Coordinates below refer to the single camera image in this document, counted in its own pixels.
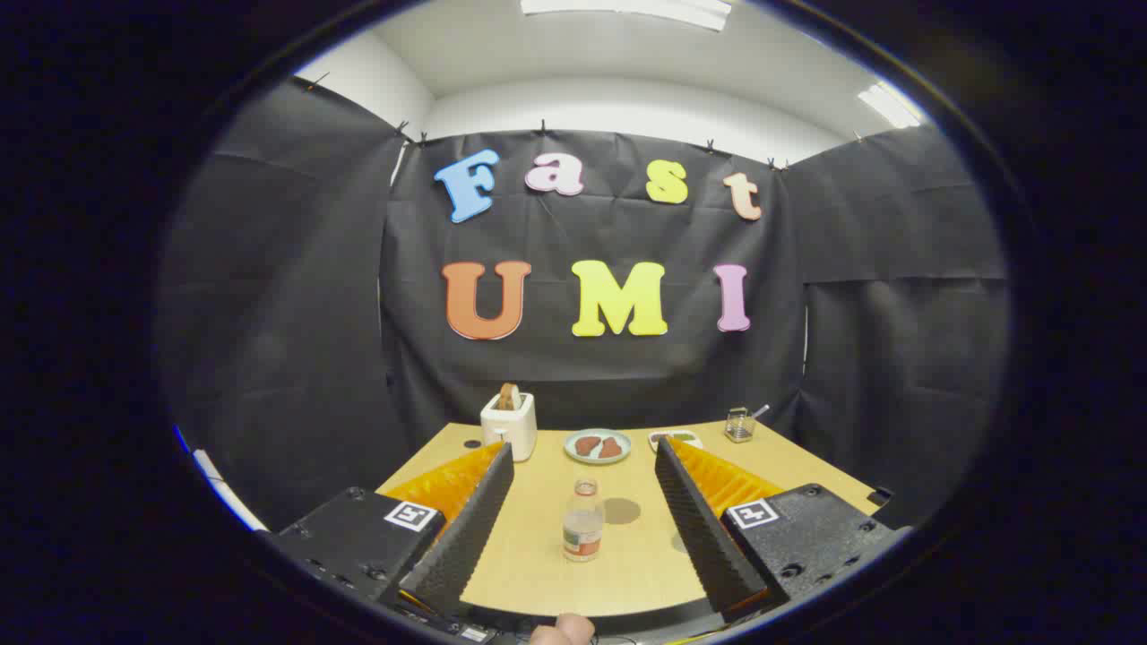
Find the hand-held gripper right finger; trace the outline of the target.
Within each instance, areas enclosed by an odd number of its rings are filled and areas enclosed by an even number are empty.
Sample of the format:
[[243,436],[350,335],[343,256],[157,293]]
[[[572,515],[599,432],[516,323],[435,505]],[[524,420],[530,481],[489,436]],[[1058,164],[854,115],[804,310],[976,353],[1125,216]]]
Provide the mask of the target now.
[[782,491],[677,438],[660,438],[654,471],[707,599],[725,619],[799,601],[902,538],[827,485]]

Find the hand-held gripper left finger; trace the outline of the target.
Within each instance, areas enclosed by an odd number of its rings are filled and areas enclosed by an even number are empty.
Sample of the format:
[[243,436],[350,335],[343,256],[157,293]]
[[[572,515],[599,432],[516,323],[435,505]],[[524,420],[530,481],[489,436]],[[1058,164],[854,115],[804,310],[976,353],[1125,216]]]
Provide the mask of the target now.
[[365,603],[458,613],[513,482],[512,446],[468,452],[389,494],[348,487],[270,543]]

